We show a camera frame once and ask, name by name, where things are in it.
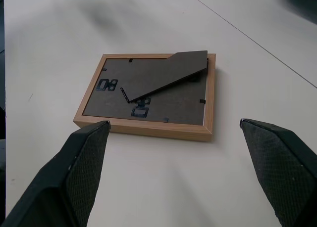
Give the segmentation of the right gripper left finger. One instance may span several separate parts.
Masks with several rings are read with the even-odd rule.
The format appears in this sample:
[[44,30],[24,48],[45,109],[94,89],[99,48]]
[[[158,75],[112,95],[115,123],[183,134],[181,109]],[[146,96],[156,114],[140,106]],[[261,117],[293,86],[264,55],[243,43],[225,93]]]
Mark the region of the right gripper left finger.
[[0,227],[87,227],[100,184],[110,123],[73,132],[28,185]]

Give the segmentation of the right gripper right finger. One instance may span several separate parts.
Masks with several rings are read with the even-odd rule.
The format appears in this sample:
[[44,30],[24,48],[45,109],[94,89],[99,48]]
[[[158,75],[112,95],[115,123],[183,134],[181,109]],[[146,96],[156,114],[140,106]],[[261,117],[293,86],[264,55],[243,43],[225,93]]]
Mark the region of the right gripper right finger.
[[241,119],[257,179],[282,227],[317,227],[317,154],[294,132]]

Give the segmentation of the wooden framed black board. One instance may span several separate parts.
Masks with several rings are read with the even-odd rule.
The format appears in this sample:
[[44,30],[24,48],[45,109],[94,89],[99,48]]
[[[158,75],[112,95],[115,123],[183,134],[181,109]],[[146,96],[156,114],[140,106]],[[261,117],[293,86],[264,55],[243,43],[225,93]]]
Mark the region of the wooden framed black board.
[[131,135],[210,141],[216,55],[104,54],[73,119]]

